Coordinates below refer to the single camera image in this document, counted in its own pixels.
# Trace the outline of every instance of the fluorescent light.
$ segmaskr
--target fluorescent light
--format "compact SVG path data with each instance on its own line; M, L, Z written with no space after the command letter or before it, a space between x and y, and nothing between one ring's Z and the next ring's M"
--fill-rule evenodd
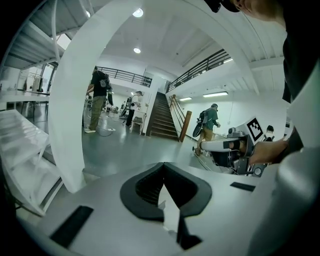
M203 97L209 98L209 97L216 97L216 96L223 96L223 95L228 95L228 92L226 92L226 91L215 92L215 93L211 93L211 94L205 94L205 95L203 95Z
M192 100L192 98L188 97L188 98L181 98L179 99L179 101L184 102L184 101L189 101Z
M142 17L142 15L144 15L144 11L141 8L139 8L134 13L132 13L132 15L134 17L140 18L140 17Z
M227 62L230 62L230 61L233 61L233 60L234 60L233 58L228 59L228 60L224 60L224 61L223 61L223 64L225 64L225 63L227 63Z
M139 48L134 48L133 51L134 51L136 54L141 53L141 50L140 50Z

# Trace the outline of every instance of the metal railing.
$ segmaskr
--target metal railing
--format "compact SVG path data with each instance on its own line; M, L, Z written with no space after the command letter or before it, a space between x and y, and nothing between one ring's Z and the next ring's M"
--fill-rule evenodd
M105 74L109 75L109 78L120 79L135 83L141 86L150 87L152 79L143 75L123 71L120 69L108 68L103 66L98 66L98 70L102 71Z
M224 49L217 51L216 53L212 54L208 58L204 59L203 61L199 62L197 65L189 69L183 75L174 80L172 83L170 83L167 87L166 92L168 93L172 91L176 87L191 80L192 78L195 78L208 70L214 69L215 67L222 65L224 61L230 59L230 55Z
M185 139L186 133L187 133L187 129L188 129L188 126L189 126L189 122L190 122L190 119L191 119L192 112L191 111L187 111L186 115L184 114L184 112L182 111L179 103L176 100L176 95L175 94L170 96L169 100L170 100L170 111L172 111L172 110L174 111L174 113L176 115L176 118L178 119L179 126L181 128L181 132L180 132L180 135L179 135L179 141L183 142L184 139Z

